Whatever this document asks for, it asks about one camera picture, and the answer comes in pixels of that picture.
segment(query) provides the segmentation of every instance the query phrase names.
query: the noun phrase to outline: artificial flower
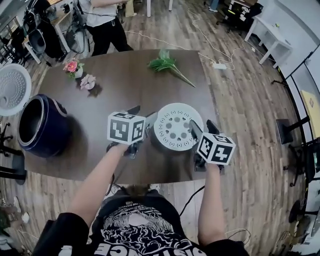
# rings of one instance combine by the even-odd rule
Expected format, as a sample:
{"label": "artificial flower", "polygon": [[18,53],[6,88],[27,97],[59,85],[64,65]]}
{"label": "artificial flower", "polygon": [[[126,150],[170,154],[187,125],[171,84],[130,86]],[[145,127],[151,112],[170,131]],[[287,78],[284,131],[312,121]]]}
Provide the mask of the artificial flower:
{"label": "artificial flower", "polygon": [[68,63],[67,70],[72,73],[76,72],[77,66],[78,66],[78,63],[76,61],[71,61]]}
{"label": "artificial flower", "polygon": [[80,89],[83,88],[91,90],[95,86],[96,77],[92,74],[87,74],[84,78],[81,79]]}

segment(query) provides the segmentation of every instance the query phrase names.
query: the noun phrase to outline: white steamer plate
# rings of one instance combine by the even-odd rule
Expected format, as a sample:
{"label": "white steamer plate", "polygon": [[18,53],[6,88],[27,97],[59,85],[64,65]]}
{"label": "white steamer plate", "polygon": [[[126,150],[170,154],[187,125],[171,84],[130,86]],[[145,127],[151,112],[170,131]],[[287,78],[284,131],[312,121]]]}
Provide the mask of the white steamer plate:
{"label": "white steamer plate", "polygon": [[189,129],[190,120],[204,130],[204,122],[193,107],[184,103],[168,104],[158,112],[154,133],[160,143],[170,150],[190,150],[196,143]]}

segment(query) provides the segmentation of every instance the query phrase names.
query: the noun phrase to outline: power strip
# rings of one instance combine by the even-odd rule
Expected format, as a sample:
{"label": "power strip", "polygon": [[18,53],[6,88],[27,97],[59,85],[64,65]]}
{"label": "power strip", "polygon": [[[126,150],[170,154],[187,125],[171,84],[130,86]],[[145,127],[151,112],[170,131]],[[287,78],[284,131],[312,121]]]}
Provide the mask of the power strip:
{"label": "power strip", "polygon": [[215,70],[226,70],[227,69],[227,66],[222,63],[213,63],[212,66]]}

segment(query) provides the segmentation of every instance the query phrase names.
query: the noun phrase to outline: black t-shirt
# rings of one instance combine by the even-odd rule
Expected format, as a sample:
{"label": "black t-shirt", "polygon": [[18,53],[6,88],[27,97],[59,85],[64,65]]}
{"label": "black t-shirt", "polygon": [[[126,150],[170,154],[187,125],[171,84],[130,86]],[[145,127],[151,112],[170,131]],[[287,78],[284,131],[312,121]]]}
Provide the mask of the black t-shirt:
{"label": "black t-shirt", "polygon": [[232,240],[199,246],[187,239],[176,209],[161,197],[120,198],[108,202],[89,228],[74,213],[49,221],[34,256],[248,256]]}

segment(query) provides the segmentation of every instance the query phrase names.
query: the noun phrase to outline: black pants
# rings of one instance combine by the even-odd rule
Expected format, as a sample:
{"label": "black pants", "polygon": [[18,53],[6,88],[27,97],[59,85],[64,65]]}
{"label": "black pants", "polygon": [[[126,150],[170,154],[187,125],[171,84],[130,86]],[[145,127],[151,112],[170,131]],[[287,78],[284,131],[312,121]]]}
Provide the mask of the black pants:
{"label": "black pants", "polygon": [[86,26],[93,37],[94,50],[92,56],[106,54],[110,43],[118,52],[133,51],[127,43],[127,37],[119,19],[104,23],[100,26]]}

